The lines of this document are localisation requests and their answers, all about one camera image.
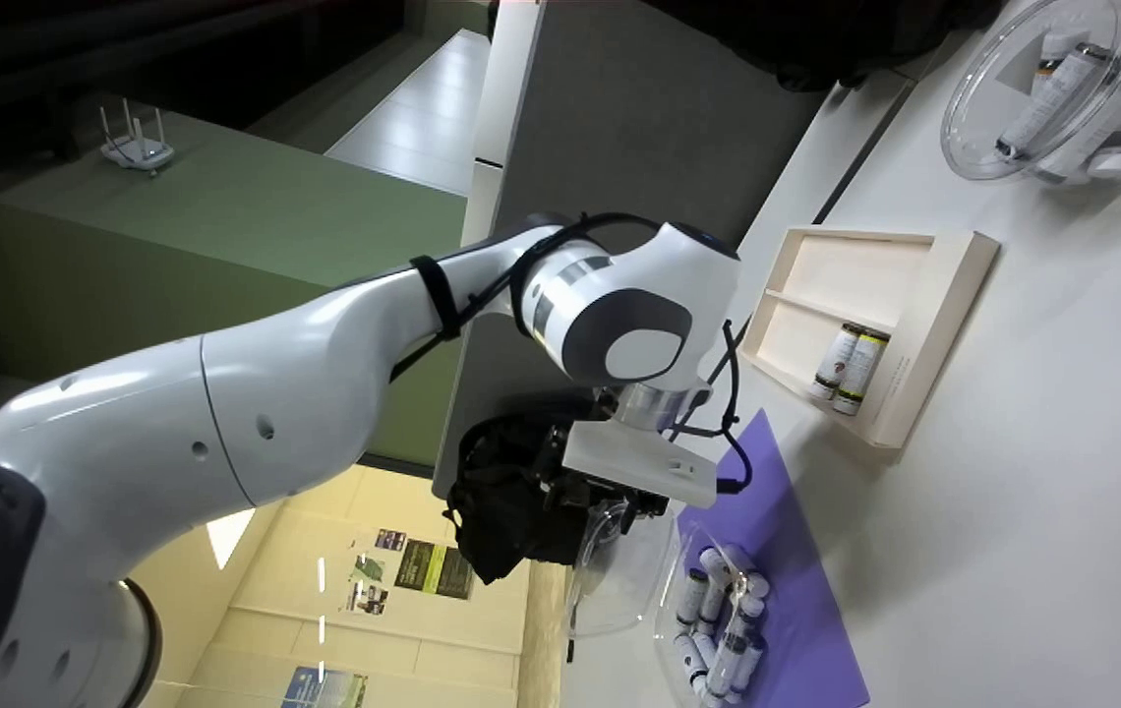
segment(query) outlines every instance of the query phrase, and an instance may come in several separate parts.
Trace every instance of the wooden frame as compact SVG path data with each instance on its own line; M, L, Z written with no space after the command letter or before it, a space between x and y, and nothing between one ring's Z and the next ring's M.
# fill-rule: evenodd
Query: wooden frame
M742 337L742 360L834 413L813 386L843 323L886 332L866 407L834 413L874 450L900 450L983 291L998 245L971 236L792 228Z

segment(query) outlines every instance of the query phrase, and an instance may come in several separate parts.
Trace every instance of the purple mat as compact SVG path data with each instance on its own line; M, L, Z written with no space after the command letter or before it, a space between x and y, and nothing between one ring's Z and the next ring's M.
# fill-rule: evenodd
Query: purple mat
M765 664L759 664L748 704L860 708L870 704L870 690L763 413L742 429L738 443L750 455L754 480L738 496L714 501L714 508L679 510L679 530L704 526L771 578L763 617ZM734 453L721 462L721 478L742 478Z

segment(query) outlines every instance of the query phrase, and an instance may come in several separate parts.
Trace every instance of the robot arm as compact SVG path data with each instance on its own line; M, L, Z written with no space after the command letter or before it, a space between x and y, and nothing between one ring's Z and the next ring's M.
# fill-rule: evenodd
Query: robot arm
M688 395L730 299L734 260L667 226L626 255L554 236L529 228L446 255L451 303L468 307L523 260L529 273L515 286L515 315L560 369L590 386ZM0 635L0 704L140 698L157 623L119 578L206 518L349 467L390 369L440 332L428 285L405 268L65 373L4 407L0 467L34 488L44 518ZM649 407L619 421L640 436L657 425Z

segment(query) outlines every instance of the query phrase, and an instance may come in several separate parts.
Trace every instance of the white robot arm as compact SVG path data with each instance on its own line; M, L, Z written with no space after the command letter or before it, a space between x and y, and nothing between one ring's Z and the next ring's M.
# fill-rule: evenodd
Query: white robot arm
M435 260L449 291L405 268L55 379L4 407L0 488L18 501L8 510L23 510L23 568L8 564L0 588L0 708L135 704L157 664L157 623L123 578L206 518L349 467L390 369L449 332L449 307L486 303L507 277L515 318L560 369L646 400L626 407L615 436L654 436L657 400L691 395L734 260L667 226L626 255L569 236L529 228Z

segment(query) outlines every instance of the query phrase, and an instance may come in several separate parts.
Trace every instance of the purple cloth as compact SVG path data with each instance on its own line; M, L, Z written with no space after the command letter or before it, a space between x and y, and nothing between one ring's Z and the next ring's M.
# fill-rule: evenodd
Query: purple cloth
M763 413L742 429L738 443L750 455L754 480L738 496L721 496L710 508L679 510L679 530L697 534L704 526L709 540L748 554L771 582L765 617L759 626L765 661L748 690L748 704L860 708L870 704L870 690ZM734 453L721 462L721 478L742 478Z

